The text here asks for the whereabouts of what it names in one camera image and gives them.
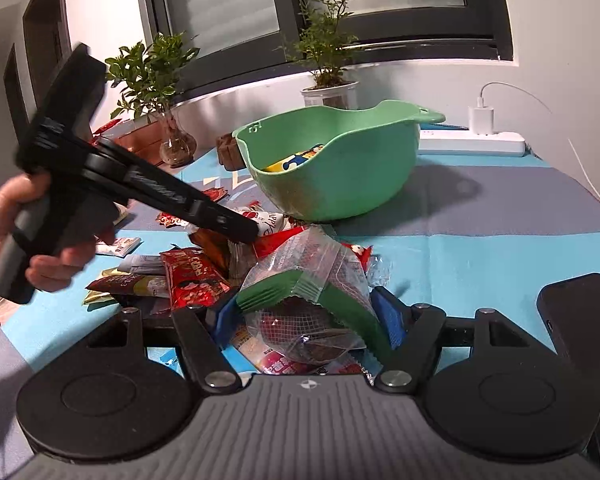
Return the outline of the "person's left hand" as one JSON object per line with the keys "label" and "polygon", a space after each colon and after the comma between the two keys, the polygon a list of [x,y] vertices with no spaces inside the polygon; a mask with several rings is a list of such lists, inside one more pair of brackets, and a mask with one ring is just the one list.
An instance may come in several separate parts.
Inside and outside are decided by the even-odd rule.
{"label": "person's left hand", "polygon": [[[0,187],[0,252],[22,207],[42,197],[49,185],[48,174],[20,174]],[[107,226],[92,240],[65,248],[58,257],[34,256],[26,270],[26,278],[43,292],[66,289],[76,274],[94,259],[96,244],[103,242],[111,245],[115,239],[114,227]]]}

